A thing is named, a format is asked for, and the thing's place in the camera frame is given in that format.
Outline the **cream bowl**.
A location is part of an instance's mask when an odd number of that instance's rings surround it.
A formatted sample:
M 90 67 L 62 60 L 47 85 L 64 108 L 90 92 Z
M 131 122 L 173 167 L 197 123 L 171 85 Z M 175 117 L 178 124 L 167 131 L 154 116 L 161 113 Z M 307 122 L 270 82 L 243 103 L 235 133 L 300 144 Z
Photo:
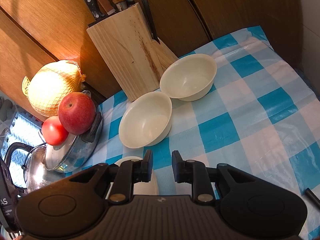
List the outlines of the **cream bowl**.
M 121 164 L 125 161 L 131 161 L 131 162 L 137 162 L 140 160 L 144 160 L 145 158 L 141 158 L 138 156 L 128 156 L 128 157 L 123 157 L 116 161 L 114 164 L 117 166 L 121 166 Z M 137 182 L 132 184 L 132 192 L 130 194 L 129 200 L 132 200 L 134 195 L 147 195 L 147 196 L 154 196 L 159 194 L 159 188 L 157 184 L 157 178 L 156 175 L 154 174 L 153 170 L 151 171 L 151 178 L 148 182 Z
M 162 92 L 149 92 L 131 103 L 119 125 L 119 138 L 128 148 L 153 146 L 172 126 L 172 101 Z
M 192 54 L 171 64 L 163 73 L 159 87 L 172 99 L 195 101 L 210 91 L 216 73 L 217 64 L 211 56 Z

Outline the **steel pot with lid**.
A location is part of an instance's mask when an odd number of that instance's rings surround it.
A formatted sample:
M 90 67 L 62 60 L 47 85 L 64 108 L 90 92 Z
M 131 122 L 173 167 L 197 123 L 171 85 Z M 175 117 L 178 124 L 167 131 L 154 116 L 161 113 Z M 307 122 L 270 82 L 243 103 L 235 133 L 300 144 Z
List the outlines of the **steel pot with lid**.
M 58 146 L 46 143 L 45 166 L 48 170 L 71 172 L 82 166 L 93 153 L 103 127 L 103 116 L 99 106 L 95 105 L 96 115 L 93 124 L 85 133 L 73 135 Z

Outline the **red tomato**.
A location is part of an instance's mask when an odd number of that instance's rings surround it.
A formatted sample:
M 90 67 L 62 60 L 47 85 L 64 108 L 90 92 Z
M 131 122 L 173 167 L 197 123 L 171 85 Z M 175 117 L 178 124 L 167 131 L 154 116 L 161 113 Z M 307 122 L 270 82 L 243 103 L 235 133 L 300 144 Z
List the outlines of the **red tomato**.
M 52 146 L 61 145 L 69 135 L 58 116 L 51 116 L 46 119 L 41 131 L 46 143 Z

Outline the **red apple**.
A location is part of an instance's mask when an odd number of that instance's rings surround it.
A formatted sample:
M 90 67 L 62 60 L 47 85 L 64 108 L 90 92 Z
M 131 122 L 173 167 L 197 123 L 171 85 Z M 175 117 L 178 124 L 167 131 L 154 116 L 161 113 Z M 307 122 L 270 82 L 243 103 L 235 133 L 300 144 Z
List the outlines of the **red apple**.
M 80 135 L 93 124 L 96 110 L 93 100 L 87 94 L 72 92 L 62 99 L 57 113 L 67 132 Z

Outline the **blue white checkered tablecloth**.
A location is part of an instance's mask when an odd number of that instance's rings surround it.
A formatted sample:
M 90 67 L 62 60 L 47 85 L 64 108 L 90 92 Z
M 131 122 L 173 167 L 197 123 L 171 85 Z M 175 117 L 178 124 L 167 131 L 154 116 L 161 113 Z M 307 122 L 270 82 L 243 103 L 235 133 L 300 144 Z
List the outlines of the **blue white checkered tablecloth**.
M 190 194 L 176 183 L 171 154 L 214 167 L 227 163 L 302 196 L 319 194 L 319 100 L 270 43 L 260 26 L 222 36 L 195 50 L 217 64 L 209 92 L 172 101 L 168 135 L 151 147 L 152 179 L 135 194 Z

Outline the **black magnifying glass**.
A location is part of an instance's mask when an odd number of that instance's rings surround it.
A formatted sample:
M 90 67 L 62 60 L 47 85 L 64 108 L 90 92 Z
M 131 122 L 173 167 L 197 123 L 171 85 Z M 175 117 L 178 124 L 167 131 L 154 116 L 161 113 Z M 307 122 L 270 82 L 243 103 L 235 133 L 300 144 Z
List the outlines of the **black magnifying glass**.
M 312 192 L 312 190 L 307 187 L 304 191 L 304 194 L 312 202 L 312 204 L 320 210 L 320 199 Z

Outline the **yellow pomelo in net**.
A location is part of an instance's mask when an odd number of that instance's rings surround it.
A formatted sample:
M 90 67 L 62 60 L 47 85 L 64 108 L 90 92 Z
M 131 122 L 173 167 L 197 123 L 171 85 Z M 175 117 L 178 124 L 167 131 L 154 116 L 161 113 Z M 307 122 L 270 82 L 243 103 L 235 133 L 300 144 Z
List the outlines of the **yellow pomelo in net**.
M 65 96 L 81 90 L 85 79 L 77 62 L 60 60 L 44 65 L 32 79 L 24 77 L 22 92 L 33 109 L 48 118 L 57 115 Z

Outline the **wooden knife block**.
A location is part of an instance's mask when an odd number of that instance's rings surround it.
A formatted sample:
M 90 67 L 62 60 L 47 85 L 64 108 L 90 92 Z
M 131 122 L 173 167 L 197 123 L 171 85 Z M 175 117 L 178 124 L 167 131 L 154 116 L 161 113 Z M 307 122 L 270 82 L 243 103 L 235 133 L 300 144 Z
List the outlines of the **wooden knife block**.
M 92 25 L 87 33 L 131 102 L 158 89 L 161 76 L 178 59 L 151 37 L 139 3 Z

